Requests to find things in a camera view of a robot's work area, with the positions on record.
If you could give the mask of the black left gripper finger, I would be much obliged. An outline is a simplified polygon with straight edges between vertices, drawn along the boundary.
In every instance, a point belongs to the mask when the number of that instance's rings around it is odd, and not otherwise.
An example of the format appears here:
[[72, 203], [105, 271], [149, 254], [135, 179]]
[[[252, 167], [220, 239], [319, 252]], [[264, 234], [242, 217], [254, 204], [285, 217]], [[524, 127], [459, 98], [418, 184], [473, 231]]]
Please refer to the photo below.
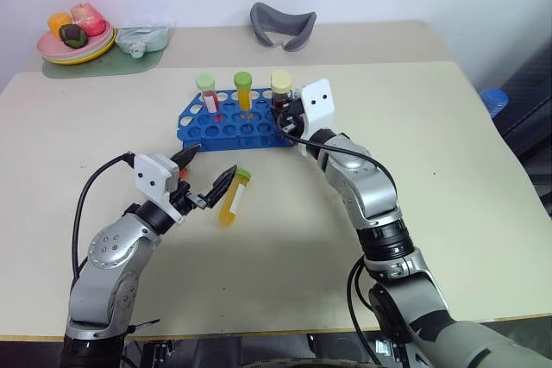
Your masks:
[[185, 169], [194, 159], [200, 148], [201, 145], [199, 143], [189, 147], [184, 147], [171, 157], [171, 161], [174, 162], [179, 169]]
[[223, 171], [215, 180], [211, 190], [206, 195], [199, 195], [202, 202], [199, 204], [201, 209], [212, 209], [228, 191], [237, 171], [237, 165]]

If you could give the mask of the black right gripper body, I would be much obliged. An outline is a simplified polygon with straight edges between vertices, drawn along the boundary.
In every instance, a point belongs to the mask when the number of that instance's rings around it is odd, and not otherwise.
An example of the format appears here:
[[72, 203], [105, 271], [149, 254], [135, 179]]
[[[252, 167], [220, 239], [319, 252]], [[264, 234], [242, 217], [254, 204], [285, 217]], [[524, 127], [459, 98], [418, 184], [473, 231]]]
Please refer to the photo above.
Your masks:
[[279, 113], [279, 129], [291, 136], [302, 136], [305, 130], [304, 115], [301, 99], [285, 103]]

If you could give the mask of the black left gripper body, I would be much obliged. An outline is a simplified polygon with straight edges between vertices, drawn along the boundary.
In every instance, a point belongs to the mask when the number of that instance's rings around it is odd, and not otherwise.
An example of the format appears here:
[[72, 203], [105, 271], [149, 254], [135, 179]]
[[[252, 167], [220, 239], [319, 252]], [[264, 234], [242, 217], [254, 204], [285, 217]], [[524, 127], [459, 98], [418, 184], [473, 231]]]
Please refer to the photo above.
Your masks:
[[191, 191], [191, 186], [183, 180], [178, 181], [177, 189], [169, 196], [170, 204], [181, 214], [188, 215], [194, 209], [206, 209], [206, 200]]

